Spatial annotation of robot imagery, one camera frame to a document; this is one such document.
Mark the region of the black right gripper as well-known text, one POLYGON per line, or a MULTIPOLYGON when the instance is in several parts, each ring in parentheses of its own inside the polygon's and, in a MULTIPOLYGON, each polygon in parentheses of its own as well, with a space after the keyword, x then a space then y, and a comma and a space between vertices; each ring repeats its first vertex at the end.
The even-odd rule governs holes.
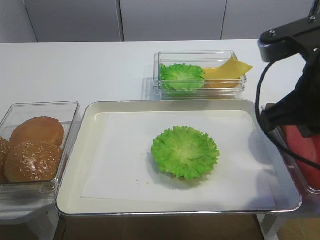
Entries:
POLYGON ((320 134, 320 50, 308 58, 295 89, 260 115, 262 127, 270 132, 280 126, 296 126, 309 138, 320 134))

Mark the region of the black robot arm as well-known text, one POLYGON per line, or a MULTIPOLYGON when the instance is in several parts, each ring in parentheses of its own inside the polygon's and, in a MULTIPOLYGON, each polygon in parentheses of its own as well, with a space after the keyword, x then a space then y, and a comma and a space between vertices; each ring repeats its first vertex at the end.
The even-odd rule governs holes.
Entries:
POLYGON ((308 17, 264 32, 258 46, 265 63, 297 54, 305 60, 294 90, 261 112, 262 127, 270 132, 280 126, 297 126, 304 138, 319 135, 320 2, 313 2, 308 17))

